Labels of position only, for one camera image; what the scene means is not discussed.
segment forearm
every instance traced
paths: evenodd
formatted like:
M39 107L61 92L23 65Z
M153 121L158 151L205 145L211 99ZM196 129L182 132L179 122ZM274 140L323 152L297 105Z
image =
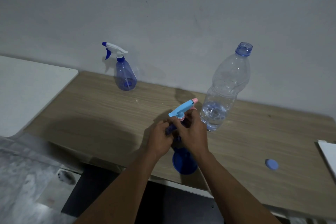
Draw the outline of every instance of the forearm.
M158 161L145 151L77 219L84 223L134 223L147 181Z
M195 158L228 224L279 223L212 153L206 151Z

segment spray bottle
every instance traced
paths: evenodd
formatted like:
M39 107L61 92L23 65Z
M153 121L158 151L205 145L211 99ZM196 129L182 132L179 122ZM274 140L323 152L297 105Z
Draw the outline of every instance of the spray bottle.
M184 122L184 112L186 112L189 109L196 109L194 105L198 102L197 98L188 100L187 102L183 103L179 107L177 107L174 111L169 113L169 117L175 116L178 118L183 126L186 126L186 123ZM171 124L168 128L166 128L166 135L169 135L173 132L173 130L176 129L176 126L174 124ZM177 136L174 138L174 141L178 144L181 142L181 137ZM190 152L182 147L174 147L174 155L173 155L173 165L175 169L183 175L190 175L197 169L197 163L193 156L190 154Z
M103 46L106 47L106 60L111 56L112 53L116 53L117 63L115 68L117 71L116 82L117 86L121 90L132 90L137 84L137 78L133 73L128 62L125 60L124 54L128 53L124 49L120 48L111 43L103 42Z

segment white spray nozzle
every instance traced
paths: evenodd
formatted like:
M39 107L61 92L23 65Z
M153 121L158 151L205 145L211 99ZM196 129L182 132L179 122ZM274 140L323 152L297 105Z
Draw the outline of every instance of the white spray nozzle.
M113 51L115 51L114 53L116 53L118 59L124 57L125 53L128 53L128 51L125 51L123 48L120 48L119 46L108 42L103 42L103 46L105 46L107 50L106 59L111 56Z

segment person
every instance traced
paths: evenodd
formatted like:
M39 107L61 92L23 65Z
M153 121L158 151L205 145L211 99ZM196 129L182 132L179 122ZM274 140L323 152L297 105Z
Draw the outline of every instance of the person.
M228 224L280 222L245 189L208 150L206 125L197 110L188 110L189 128L173 117L160 121L152 130L145 150L82 213L76 224L134 223L151 172L160 157L168 152L173 136L165 135L174 123L182 142L194 156L212 195Z

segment person's right hand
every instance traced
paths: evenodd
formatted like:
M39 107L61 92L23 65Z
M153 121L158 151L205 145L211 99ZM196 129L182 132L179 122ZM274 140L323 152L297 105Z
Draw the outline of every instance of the person's right hand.
M190 128L184 127L176 117L168 121L174 123L183 144L195 156L208 151L207 125L201 121L200 114L196 109L184 113L185 118L191 122Z

